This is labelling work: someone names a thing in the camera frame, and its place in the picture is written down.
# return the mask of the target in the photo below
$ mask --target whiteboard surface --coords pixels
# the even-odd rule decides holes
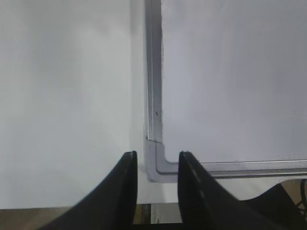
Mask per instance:
[[[307,1],[162,0],[165,157],[305,160]]]

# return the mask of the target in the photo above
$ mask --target floor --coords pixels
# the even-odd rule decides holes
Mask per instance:
[[[295,204],[301,201],[300,181],[284,182],[283,187]],[[149,207],[137,205],[134,219],[135,224],[148,223],[150,218],[152,223],[181,221],[177,204],[155,204],[152,205],[151,210]],[[69,207],[2,209],[0,210],[0,229],[34,230],[50,222],[68,209]]]

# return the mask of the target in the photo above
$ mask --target whiteboard frame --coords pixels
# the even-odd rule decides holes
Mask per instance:
[[[161,0],[145,0],[147,56],[147,178],[169,183],[177,181],[178,163],[168,162],[162,136],[162,16]],[[201,162],[215,178],[307,175],[307,160]]]

